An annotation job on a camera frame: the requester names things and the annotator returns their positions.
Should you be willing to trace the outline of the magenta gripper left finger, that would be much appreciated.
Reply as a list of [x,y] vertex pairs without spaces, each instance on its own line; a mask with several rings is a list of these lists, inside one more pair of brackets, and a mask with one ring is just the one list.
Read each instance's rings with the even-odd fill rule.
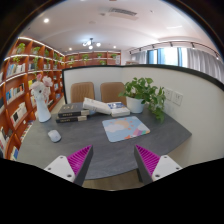
[[58,156],[45,168],[45,171],[81,186],[85,180],[92,156],[93,146],[88,145],[69,156]]

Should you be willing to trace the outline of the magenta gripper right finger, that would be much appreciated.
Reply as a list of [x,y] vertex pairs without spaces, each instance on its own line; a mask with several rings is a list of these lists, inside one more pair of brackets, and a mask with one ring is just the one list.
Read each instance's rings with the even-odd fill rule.
[[134,156],[140,180],[144,185],[181,170],[181,167],[168,155],[159,156],[139,145],[134,147]]

